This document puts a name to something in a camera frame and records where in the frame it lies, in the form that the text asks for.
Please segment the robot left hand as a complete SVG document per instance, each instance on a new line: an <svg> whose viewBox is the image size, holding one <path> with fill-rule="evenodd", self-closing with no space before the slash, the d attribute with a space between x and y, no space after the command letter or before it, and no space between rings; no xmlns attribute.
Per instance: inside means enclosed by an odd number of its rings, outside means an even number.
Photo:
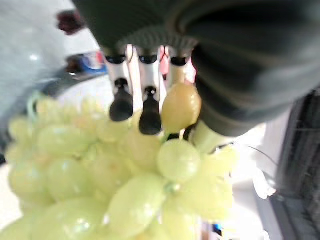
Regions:
<svg viewBox="0 0 320 240"><path fill-rule="evenodd" d="M192 53L203 152L273 119L320 83L317 0L76 0L100 47Z"/></svg>

